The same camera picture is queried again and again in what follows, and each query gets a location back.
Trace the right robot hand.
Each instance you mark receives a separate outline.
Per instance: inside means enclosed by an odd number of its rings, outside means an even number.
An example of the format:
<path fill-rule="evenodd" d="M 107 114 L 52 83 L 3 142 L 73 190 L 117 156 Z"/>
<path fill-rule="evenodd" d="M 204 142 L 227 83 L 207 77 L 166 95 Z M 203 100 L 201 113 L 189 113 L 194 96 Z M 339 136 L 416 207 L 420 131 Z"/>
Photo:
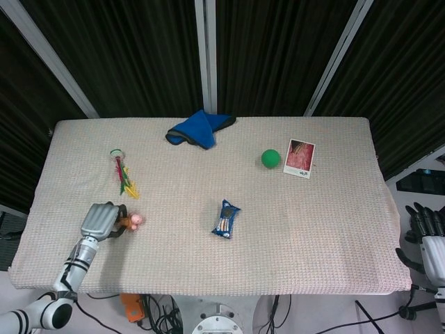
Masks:
<path fill-rule="evenodd" d="M 411 260 L 401 248 L 396 254 L 407 268 L 425 275 L 437 290 L 444 290 L 444 215 L 417 202 L 405 209 L 411 227 L 405 241 L 419 246 L 422 263 Z"/>

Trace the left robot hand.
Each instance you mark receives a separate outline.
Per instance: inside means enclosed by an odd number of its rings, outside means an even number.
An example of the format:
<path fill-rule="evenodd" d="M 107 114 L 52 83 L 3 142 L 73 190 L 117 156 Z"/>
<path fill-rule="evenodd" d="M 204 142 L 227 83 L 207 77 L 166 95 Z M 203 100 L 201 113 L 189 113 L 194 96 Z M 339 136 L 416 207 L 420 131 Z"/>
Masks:
<path fill-rule="evenodd" d="M 114 205 L 112 202 L 93 204 L 81 225 L 81 235 L 97 241 L 120 237 L 126 228 L 120 225 L 121 218 L 127 218 L 126 205 Z"/>

